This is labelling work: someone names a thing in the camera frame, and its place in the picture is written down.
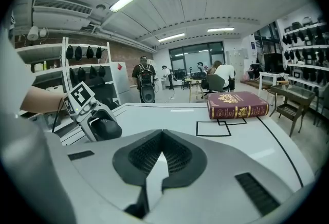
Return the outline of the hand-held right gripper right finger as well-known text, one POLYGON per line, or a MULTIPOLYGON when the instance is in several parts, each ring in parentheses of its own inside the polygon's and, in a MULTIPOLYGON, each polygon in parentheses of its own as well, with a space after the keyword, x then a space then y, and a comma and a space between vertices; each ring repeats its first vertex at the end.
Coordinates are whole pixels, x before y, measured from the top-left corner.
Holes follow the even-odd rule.
POLYGON ((269 220, 292 194, 275 173, 223 143, 164 130, 169 176, 149 223, 252 223, 269 220))

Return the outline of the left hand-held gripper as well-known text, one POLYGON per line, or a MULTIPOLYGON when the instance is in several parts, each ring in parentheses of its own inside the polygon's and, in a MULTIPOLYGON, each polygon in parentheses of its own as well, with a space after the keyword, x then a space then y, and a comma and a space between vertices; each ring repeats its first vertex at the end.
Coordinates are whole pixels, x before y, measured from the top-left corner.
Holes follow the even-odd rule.
POLYGON ((80 125, 91 142, 98 141, 92 125, 115 125, 112 111, 95 98, 95 93, 84 82, 67 92, 63 103, 70 117, 80 125))

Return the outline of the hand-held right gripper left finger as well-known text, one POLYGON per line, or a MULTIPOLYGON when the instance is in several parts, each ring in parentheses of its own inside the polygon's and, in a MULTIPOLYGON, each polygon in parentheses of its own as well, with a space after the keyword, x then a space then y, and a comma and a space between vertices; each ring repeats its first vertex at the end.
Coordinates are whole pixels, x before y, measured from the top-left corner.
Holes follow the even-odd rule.
POLYGON ((162 223, 150 208, 147 176, 161 154, 161 130, 63 147, 63 184, 77 223, 162 223))

